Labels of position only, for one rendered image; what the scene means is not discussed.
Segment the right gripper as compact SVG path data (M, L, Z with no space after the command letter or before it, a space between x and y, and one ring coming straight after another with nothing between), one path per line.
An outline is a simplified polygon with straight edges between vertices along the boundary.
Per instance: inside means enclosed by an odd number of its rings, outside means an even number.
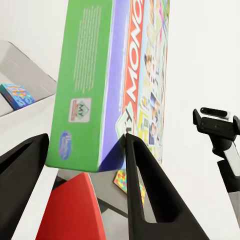
M233 116L233 122L229 123L219 119L201 117L195 108L192 116L197 131L209 135L216 146L225 146L231 141L235 141L237 135L240 135L240 119L236 115Z

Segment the jigsaw puzzle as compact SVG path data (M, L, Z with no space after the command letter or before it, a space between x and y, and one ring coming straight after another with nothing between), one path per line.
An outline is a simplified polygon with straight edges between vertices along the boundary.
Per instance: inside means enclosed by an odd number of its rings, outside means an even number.
M124 174L123 174L123 170L118 170L114 183L118 185L124 192L127 193L127 174L126 172ZM141 192L141 198L142 198L142 205L144 206L146 188L143 187L141 184L139 185L140 185L140 192Z

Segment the board game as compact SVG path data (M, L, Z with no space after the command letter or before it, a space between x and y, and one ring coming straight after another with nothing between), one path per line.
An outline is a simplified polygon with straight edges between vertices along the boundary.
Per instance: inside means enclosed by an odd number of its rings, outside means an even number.
M36 103L34 98L22 85L3 83L0 85L0 91L4 94L5 98L7 98L15 110L19 110Z
M45 166L126 170L126 133L162 164L170 0L68 0Z

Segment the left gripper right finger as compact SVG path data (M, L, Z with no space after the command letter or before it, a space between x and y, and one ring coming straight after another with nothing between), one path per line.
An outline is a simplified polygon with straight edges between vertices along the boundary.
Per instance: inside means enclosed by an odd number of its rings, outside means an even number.
M210 240L144 141L125 134L129 240ZM156 223L145 220L139 168Z

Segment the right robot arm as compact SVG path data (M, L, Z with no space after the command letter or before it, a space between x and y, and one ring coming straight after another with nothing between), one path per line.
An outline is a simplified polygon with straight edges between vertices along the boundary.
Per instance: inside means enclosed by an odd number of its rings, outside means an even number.
M217 117L201 117L196 108L192 113L197 131L209 135L212 152L223 158L217 164L240 228L240 156L233 142L240 135L240 119L234 115L233 122L229 123L231 112L227 110L202 107L200 112Z

